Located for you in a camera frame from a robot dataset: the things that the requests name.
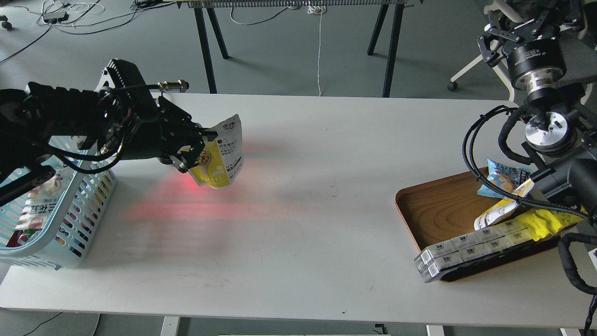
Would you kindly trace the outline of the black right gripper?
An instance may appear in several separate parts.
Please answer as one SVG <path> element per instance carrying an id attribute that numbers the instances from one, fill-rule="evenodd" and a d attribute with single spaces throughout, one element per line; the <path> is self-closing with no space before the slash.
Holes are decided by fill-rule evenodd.
<path id="1" fill-rule="evenodd" d="M 557 40 L 523 41 L 517 23 L 500 10 L 488 11 L 489 23 L 477 43 L 483 61 L 491 68 L 505 58 L 510 85 L 516 90 L 556 89 L 566 74 L 562 49 Z"/>

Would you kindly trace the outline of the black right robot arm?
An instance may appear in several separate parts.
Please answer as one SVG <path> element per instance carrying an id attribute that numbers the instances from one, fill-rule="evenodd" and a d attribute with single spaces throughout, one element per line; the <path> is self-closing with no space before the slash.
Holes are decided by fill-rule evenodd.
<path id="1" fill-rule="evenodd" d="M 577 0 L 552 0 L 530 14 L 501 1 L 485 8 L 489 22 L 478 38 L 480 57 L 491 67 L 505 62 L 513 90 L 526 91 L 519 108 L 503 105 L 481 115 L 467 131 L 465 165 L 486 187 L 517 203 L 577 215 L 596 226 L 596 113 L 583 98 L 596 83 L 596 51 L 580 40 L 586 21 Z M 530 176 L 542 199 L 500 190 L 482 175 L 473 157 L 475 138 L 492 117 L 509 117 L 498 135 L 502 153 L 535 165 Z"/>

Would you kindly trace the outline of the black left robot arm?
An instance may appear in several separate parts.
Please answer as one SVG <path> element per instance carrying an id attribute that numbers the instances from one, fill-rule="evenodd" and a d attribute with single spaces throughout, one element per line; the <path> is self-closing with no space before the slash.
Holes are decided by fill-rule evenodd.
<path id="1" fill-rule="evenodd" d="M 98 174 L 122 160 L 158 159 L 185 173 L 198 164 L 217 132 L 151 90 L 178 90 L 183 79 L 145 83 L 137 66 L 112 59 L 96 90 L 30 82 L 1 90 L 1 204 L 27 194 L 57 170 L 51 156 L 81 174 Z"/>

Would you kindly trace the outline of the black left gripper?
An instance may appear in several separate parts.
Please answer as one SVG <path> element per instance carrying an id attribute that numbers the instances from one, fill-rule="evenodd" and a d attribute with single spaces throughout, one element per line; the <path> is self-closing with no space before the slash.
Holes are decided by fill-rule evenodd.
<path id="1" fill-rule="evenodd" d="M 158 158 L 185 174 L 198 166 L 207 142 L 218 132 L 192 121 L 192 116 L 164 96 L 153 98 L 137 66 L 127 60 L 111 59 L 100 77 L 102 86 L 116 89 L 117 112 L 129 119 L 125 123 L 122 160 Z"/>

